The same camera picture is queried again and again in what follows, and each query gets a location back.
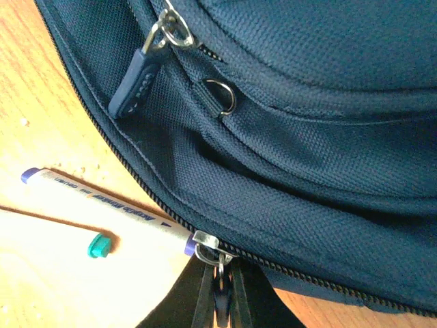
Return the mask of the navy blue backpack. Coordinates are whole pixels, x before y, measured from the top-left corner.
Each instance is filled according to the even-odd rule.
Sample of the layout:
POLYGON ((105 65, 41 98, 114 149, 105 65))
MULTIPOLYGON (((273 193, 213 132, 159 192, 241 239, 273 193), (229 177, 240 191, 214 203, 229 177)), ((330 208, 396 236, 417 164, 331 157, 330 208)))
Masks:
POLYGON ((173 220, 283 289, 436 315, 435 1, 38 1, 173 220))

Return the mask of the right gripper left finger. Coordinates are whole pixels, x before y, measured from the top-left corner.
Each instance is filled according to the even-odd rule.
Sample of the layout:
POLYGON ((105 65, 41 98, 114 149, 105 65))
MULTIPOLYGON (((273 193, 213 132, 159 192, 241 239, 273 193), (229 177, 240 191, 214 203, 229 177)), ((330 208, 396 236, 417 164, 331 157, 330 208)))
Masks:
POLYGON ((213 278, 213 267, 192 256, 167 296, 137 326, 213 327, 213 278))

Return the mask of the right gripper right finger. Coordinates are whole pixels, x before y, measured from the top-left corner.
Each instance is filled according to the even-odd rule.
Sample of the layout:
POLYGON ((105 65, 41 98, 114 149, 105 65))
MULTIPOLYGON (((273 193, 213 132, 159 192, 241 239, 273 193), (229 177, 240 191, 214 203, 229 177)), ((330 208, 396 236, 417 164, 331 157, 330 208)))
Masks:
POLYGON ((259 266, 247 261, 231 263, 232 327, 293 328, 305 325, 282 302, 259 266))

